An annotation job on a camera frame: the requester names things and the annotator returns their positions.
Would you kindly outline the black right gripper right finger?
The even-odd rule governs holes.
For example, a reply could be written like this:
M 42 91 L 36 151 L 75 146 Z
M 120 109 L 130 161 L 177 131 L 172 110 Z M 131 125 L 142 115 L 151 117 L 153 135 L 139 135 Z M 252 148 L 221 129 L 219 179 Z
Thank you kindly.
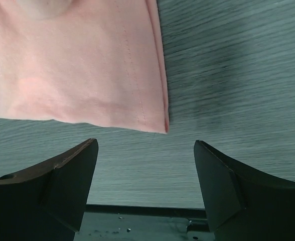
M 196 141 L 194 159 L 216 240 L 295 240 L 295 182 Z

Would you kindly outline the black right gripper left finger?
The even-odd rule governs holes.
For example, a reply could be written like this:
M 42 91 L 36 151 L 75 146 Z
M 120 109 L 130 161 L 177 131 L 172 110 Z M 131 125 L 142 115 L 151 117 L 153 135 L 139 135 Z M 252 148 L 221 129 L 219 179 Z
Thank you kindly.
M 98 142 L 0 177 L 0 240 L 73 240 L 80 231 Z

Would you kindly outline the pink t shirt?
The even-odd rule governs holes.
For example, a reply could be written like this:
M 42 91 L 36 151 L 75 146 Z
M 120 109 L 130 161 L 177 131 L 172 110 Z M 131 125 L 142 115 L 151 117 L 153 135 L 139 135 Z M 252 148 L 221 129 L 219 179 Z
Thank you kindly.
M 156 1 L 0 1 L 0 118 L 165 134 Z

